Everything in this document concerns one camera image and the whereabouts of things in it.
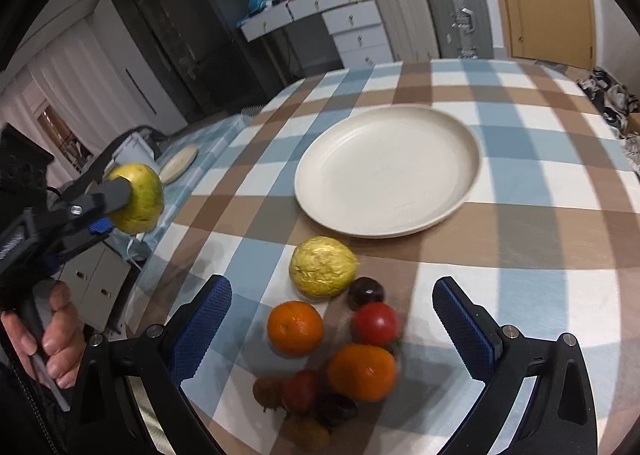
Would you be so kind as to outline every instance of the door frame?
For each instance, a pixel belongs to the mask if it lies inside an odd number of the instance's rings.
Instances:
[[[513,58],[512,45],[511,45],[511,19],[509,16],[509,9],[507,8],[507,0],[498,0],[498,5],[500,6],[500,22],[502,24],[502,40],[504,41],[504,48],[507,53],[507,57]],[[591,48],[593,49],[591,53],[591,68],[593,68],[596,64],[596,53],[597,53],[597,45],[596,45],[596,15],[595,8],[593,5],[593,0],[589,0],[589,10],[591,11]]]

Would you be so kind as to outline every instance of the white desk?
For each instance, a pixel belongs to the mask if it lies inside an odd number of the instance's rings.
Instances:
[[[241,30],[251,41],[317,14],[322,15],[345,68],[394,60],[375,0],[287,0],[247,19]]]

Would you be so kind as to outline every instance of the blue textured pad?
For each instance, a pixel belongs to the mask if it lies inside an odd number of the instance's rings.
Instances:
[[[230,306],[231,284],[220,276],[172,348],[169,376],[177,387],[195,375]]]
[[[99,220],[96,220],[93,224],[89,224],[89,231],[100,235],[113,229],[113,222],[111,222],[106,216],[103,216]]]
[[[439,279],[433,287],[433,308],[471,377],[488,383],[494,375],[494,350],[471,314]]]

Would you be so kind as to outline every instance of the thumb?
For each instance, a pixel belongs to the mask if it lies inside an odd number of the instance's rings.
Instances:
[[[11,339],[14,349],[16,349],[16,351],[21,350],[28,356],[33,356],[38,348],[38,344],[33,335],[27,330],[27,327],[24,326],[18,314],[5,311],[2,313],[0,319],[2,320],[4,330],[6,330],[9,339]]]

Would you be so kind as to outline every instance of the white curtain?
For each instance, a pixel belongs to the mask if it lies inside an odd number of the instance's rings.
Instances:
[[[24,90],[30,81],[29,73],[24,70],[6,86],[0,96],[0,126],[8,122],[55,157],[55,161],[47,169],[47,184],[60,187],[77,178],[78,172],[37,122],[33,114],[36,107],[29,106],[24,97]]]
[[[125,131],[150,124],[84,19],[36,54],[28,69],[56,113],[94,155]]]

